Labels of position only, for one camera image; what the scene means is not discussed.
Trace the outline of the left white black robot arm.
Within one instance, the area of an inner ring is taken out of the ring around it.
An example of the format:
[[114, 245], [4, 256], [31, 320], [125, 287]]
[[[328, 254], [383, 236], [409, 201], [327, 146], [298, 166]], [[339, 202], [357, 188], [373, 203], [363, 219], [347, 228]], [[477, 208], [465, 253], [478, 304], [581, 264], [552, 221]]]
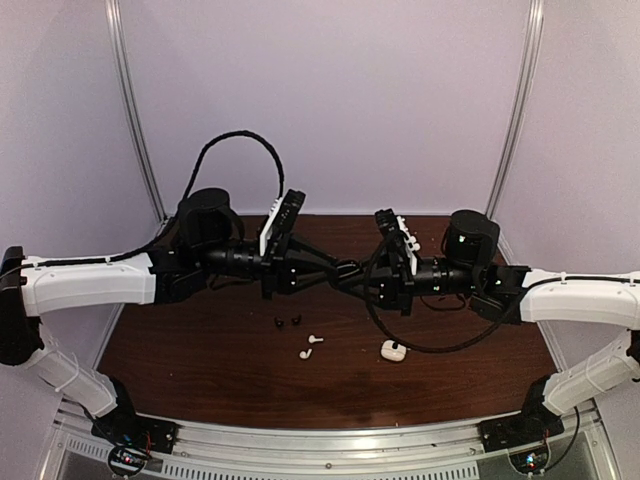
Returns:
[[215, 276], [259, 281], [264, 297], [294, 293], [324, 281], [339, 285], [357, 273], [356, 261], [339, 260], [296, 237], [293, 226], [305, 200], [290, 190], [271, 207], [257, 239], [248, 240], [230, 195], [205, 188], [180, 201], [171, 242], [138, 252], [97, 258], [26, 257], [19, 246], [1, 264], [1, 362], [36, 369], [48, 385], [79, 403], [90, 419], [123, 444], [144, 433], [126, 388], [82, 365], [45, 333], [41, 316], [102, 304], [169, 304], [205, 289]]

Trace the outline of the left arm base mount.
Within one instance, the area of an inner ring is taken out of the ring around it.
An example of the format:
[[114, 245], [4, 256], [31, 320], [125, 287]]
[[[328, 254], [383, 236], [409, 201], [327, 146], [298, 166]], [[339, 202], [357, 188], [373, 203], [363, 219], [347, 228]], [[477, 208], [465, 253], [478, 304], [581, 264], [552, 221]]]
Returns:
[[141, 415], [137, 415], [131, 425], [116, 426], [105, 417], [92, 419], [91, 422], [93, 436], [142, 453], [171, 454], [178, 433], [175, 422]]

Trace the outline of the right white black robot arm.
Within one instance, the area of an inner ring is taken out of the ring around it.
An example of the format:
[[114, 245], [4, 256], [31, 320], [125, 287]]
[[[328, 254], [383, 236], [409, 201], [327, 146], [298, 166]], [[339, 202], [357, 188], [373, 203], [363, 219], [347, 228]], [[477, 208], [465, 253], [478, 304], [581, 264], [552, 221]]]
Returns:
[[494, 257], [500, 227], [474, 210], [449, 219], [441, 257], [421, 258], [403, 217], [379, 210], [383, 237], [369, 260], [343, 263], [335, 285], [364, 299], [376, 326], [391, 332], [377, 309], [411, 312], [416, 297], [455, 295], [492, 325], [476, 337], [449, 347], [466, 349], [504, 324], [545, 321], [595, 322], [622, 327], [622, 333], [577, 365], [534, 382], [512, 430], [519, 440], [535, 440], [551, 423], [585, 400], [639, 378], [639, 274], [555, 273], [527, 266], [499, 265]]

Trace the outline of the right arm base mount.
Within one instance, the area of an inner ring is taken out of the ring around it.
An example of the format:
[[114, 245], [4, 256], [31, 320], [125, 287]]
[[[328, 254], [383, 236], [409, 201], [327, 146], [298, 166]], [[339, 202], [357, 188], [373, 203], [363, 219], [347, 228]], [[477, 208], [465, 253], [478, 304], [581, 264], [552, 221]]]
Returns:
[[508, 415], [478, 424], [485, 452], [512, 449], [542, 442], [565, 431], [560, 417], [553, 414], [523, 413]]

